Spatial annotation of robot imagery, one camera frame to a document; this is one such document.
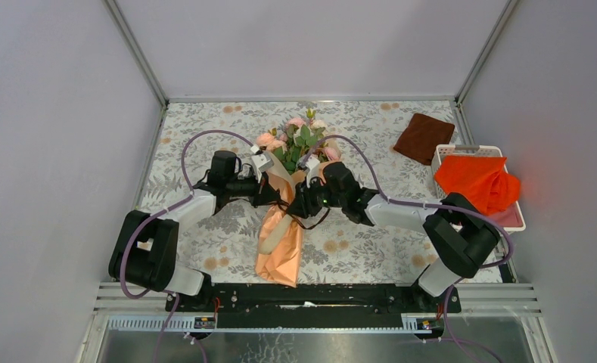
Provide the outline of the dark brown ribbon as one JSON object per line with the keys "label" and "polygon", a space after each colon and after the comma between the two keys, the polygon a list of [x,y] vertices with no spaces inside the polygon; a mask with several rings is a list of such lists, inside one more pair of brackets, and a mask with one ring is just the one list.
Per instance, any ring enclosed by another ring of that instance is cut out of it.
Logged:
{"label": "dark brown ribbon", "polygon": [[257,208],[258,206],[277,206],[284,214],[285,216],[290,216],[294,222],[296,222],[303,230],[313,230],[314,228],[316,228],[317,226],[319,226],[320,224],[322,224],[327,218],[328,215],[331,211],[331,209],[326,209],[326,212],[323,214],[323,216],[313,225],[307,227],[304,225],[304,223],[302,222],[301,217],[295,216],[291,213],[288,212],[289,206],[290,204],[288,202],[285,202],[284,200],[277,200],[275,202],[270,202],[270,203],[264,203],[261,205],[253,205],[253,202],[251,202],[249,199],[243,198],[243,197],[236,197],[236,198],[230,198],[228,199],[227,203],[231,203],[231,202],[235,202],[235,201],[239,201],[239,200],[243,200],[247,203],[249,203],[251,206],[253,206],[254,208]]}

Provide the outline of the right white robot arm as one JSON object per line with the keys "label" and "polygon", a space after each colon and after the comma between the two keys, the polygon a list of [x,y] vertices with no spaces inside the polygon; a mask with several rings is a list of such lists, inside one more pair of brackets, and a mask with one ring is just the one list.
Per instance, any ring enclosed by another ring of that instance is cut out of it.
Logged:
{"label": "right white robot arm", "polygon": [[361,186],[341,162],[326,166],[322,175],[310,172],[295,191],[287,211],[296,217],[339,209],[359,225],[426,234],[437,259],[419,275],[411,292],[412,304],[423,312],[437,306],[441,295],[459,279],[474,277],[500,239],[494,225],[484,221],[461,194],[451,193],[431,204],[388,200],[379,190]]}

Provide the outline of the peach wrapping paper sheet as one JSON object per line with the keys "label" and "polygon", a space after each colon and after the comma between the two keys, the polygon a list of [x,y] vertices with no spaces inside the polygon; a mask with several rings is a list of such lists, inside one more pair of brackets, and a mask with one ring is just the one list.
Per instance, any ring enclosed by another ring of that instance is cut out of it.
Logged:
{"label": "peach wrapping paper sheet", "polygon": [[[274,166],[267,171],[270,186],[280,193],[282,201],[290,203],[294,188],[306,181],[307,174],[300,170],[289,173],[277,156],[272,160]],[[271,206],[262,220],[254,271],[272,283],[295,287],[302,247],[303,228],[279,206]]]}

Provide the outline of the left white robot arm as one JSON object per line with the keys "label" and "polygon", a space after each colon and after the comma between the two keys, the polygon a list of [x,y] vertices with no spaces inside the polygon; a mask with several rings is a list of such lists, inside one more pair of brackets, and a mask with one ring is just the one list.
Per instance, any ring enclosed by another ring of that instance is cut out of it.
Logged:
{"label": "left white robot arm", "polygon": [[178,262],[179,238],[239,198],[254,207],[279,202],[280,193],[271,186],[267,173],[274,165],[272,155],[257,151],[252,162],[249,173],[242,176],[240,158],[219,150],[188,197],[157,213],[127,213],[110,258],[109,275],[147,290],[180,293],[195,311],[207,308],[212,291],[204,282],[210,277]]}

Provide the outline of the pale pink fake flower stem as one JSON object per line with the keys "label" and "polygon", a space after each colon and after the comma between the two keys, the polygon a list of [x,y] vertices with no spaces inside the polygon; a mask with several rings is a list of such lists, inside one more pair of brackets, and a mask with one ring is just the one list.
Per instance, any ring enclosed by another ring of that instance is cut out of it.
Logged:
{"label": "pale pink fake flower stem", "polygon": [[261,150],[266,150],[275,155],[280,161],[286,161],[288,157],[288,136],[276,128],[259,135],[255,145]]}

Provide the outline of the large pink fake rose stem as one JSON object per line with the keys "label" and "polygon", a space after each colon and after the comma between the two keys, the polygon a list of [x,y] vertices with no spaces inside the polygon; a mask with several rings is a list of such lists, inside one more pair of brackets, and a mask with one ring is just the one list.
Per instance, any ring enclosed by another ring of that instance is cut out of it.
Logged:
{"label": "large pink fake rose stem", "polygon": [[290,119],[285,126],[285,152],[282,163],[290,174],[297,170],[297,163],[306,152],[305,138],[301,134],[305,126],[306,122],[300,117]]}

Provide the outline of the pink fake rose spray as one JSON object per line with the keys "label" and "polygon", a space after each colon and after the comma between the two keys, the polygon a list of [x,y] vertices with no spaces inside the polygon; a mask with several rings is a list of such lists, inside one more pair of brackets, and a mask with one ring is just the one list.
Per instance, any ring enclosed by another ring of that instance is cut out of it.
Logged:
{"label": "pink fake rose spray", "polygon": [[[303,158],[318,141],[328,135],[326,124],[320,119],[313,120],[310,123],[303,122],[294,128],[292,151],[296,152],[296,161]],[[320,162],[339,161],[342,156],[339,147],[333,139],[323,141],[316,147],[312,155]]]}

